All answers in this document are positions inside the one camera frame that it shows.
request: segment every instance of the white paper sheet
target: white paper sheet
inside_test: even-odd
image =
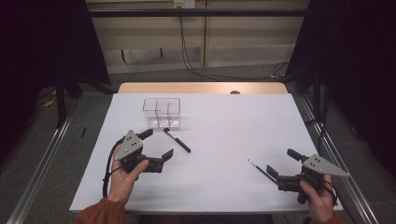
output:
[[[271,213],[304,211],[297,193],[284,192],[252,166],[267,164],[280,175],[297,175],[301,163],[286,152],[311,156],[312,140],[290,94],[115,94],[70,207],[77,212],[98,203],[106,161],[115,142],[132,129],[148,126],[146,98],[180,98],[181,128],[176,136],[185,151],[162,130],[145,139],[143,154],[160,158],[173,148],[161,174],[143,173],[126,210],[151,214]]]

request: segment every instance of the transparent box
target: transparent box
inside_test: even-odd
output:
[[[180,99],[147,98],[143,103],[143,112],[151,129],[180,128]]]

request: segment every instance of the human hand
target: human hand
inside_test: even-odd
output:
[[[332,177],[324,175],[323,185],[332,190]],[[303,191],[309,196],[308,208],[311,219],[316,222],[326,222],[333,217],[334,207],[332,195],[325,189],[320,189],[318,192],[307,182],[301,181],[300,186]]]
[[[141,161],[136,165],[132,172],[128,174],[121,169],[121,162],[116,161],[115,159],[119,150],[120,145],[116,147],[116,150],[114,150],[113,153],[113,164],[111,165],[111,170],[117,170],[111,175],[111,187],[107,199],[113,203],[127,204],[129,197],[131,196],[132,189],[134,188],[134,182],[149,166],[149,161]]]

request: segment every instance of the black cable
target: black cable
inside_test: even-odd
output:
[[[120,169],[120,167],[119,167],[119,168],[113,170],[112,172],[110,172],[111,159],[113,158],[114,150],[116,150],[116,147],[123,142],[124,138],[125,137],[122,137],[119,141],[116,142],[114,147],[111,148],[110,154],[108,155],[105,178],[103,179],[103,192],[102,192],[103,193],[103,197],[105,197],[105,198],[107,197],[108,181],[109,181],[109,179],[111,177],[111,174],[113,174],[114,171]]]
[[[50,91],[44,93],[44,94],[41,95],[41,96],[38,96],[38,97],[37,97],[37,100],[40,100],[40,99],[46,97],[47,95],[50,95],[50,94],[53,93],[55,90],[56,90],[56,88],[52,88]]]
[[[283,215],[283,217],[286,219],[286,222],[288,222],[288,224],[290,224],[289,223],[289,219],[286,217],[286,215],[285,214],[282,214]]]
[[[203,74],[200,74],[191,65],[189,54],[187,52],[186,40],[185,40],[185,37],[184,37],[183,19],[181,17],[179,17],[179,23],[180,23],[181,51],[182,51],[181,53],[182,53],[182,56],[183,56],[183,63],[184,63],[184,66],[187,68],[187,70],[189,72],[191,72],[192,74],[194,74],[196,76],[200,76],[200,77],[206,77],[206,78],[212,79],[212,80],[217,81],[217,82],[220,82],[220,80],[215,79],[213,77],[227,77],[227,78],[235,78],[235,79],[249,80],[249,81],[260,81],[260,80],[265,80],[267,78],[271,78],[272,77],[272,76],[268,76],[268,77],[249,78],[249,77],[230,77],[230,76],[224,76],[224,75],[212,75],[212,74],[203,75]],[[283,67],[283,65],[286,64],[286,63],[277,63],[275,66],[278,66],[280,64],[282,64],[282,66],[280,66],[276,71],[275,71],[275,68],[274,68],[274,71],[275,71],[274,73],[277,73]]]
[[[274,76],[274,78],[275,78],[274,81],[276,81],[276,73],[279,72],[279,70],[282,69],[282,67],[285,66],[285,64],[288,64],[288,63],[289,63],[289,62],[277,63],[276,65],[274,65],[274,69],[273,69],[273,72],[274,72],[274,73],[273,73],[273,76]]]

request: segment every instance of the orange sleeve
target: orange sleeve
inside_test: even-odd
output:
[[[99,203],[91,205],[78,213],[77,224],[126,224],[125,207],[122,203],[113,203],[103,198]]]
[[[338,215],[334,214],[330,220],[327,222],[316,222],[316,221],[311,221],[309,224],[347,224],[342,218],[340,218]]]

